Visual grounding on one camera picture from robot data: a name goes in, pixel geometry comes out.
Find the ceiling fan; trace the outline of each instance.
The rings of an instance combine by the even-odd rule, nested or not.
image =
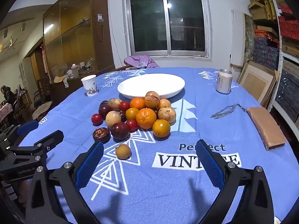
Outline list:
[[[25,40],[19,42],[19,43],[15,43],[18,39],[13,41],[13,38],[11,37],[10,41],[3,47],[3,49],[5,49],[7,47],[7,49],[5,51],[0,50],[0,52],[2,52],[2,54],[4,54],[5,52],[7,52],[10,48],[15,49],[14,45],[20,44],[22,42],[24,42]]]

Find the pile of fruit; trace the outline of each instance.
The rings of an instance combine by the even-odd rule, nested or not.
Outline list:
[[[175,118],[176,113],[170,101],[160,100],[160,96],[151,91],[145,95],[144,99],[134,98],[130,103],[114,98],[103,101],[100,104],[99,113],[92,116],[92,123],[98,126],[105,120],[114,139],[121,141],[138,127],[146,130],[152,128],[156,137],[167,137],[170,133],[170,124],[175,121]],[[95,141],[105,143],[110,139],[110,131],[104,127],[96,129],[93,138]]]

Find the ceiling light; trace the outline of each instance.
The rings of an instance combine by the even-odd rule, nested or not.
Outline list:
[[[25,26],[26,26],[26,24],[25,24],[25,23],[23,23],[23,24],[22,24],[21,31],[24,31],[24,30],[25,30]]]
[[[8,29],[4,30],[4,38],[7,37]]]
[[[47,28],[44,30],[44,34],[45,34],[46,32],[48,32],[53,26],[54,26],[54,24],[49,25],[49,27],[47,27]]]

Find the dark jacket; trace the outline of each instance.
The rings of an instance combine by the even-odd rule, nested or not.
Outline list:
[[[10,90],[10,87],[6,87],[5,91],[4,91],[4,104],[6,103],[11,104],[11,106],[14,108],[14,102],[16,101],[16,96],[13,94],[13,92]]]

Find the blue tablecloth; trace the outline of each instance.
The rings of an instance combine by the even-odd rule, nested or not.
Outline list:
[[[176,123],[171,126],[170,137],[163,141],[155,139],[151,131],[132,133],[126,142],[132,151],[127,161],[116,158],[115,148],[120,143],[111,139],[104,145],[103,158],[87,187],[80,190],[101,223],[198,223],[219,193],[198,165],[194,145],[199,139],[240,167],[262,166],[275,216],[282,220],[299,196],[298,162],[289,143],[266,151],[248,114],[239,107],[223,118],[210,118],[236,103],[245,108],[260,106],[235,81],[229,95],[218,93],[215,69],[141,69],[98,76],[97,95],[87,97],[83,87],[78,89],[51,110],[21,146],[32,145],[59,129],[64,133],[64,140],[48,153],[47,166],[59,168],[67,161],[74,161],[94,143],[92,133],[96,127],[91,123],[91,116],[98,112],[100,102],[110,98],[125,100],[117,91],[118,84],[145,73],[169,73],[185,80],[185,88],[170,98]],[[225,222],[233,217],[242,190],[238,189]],[[67,218],[75,223],[60,188],[58,193]]]

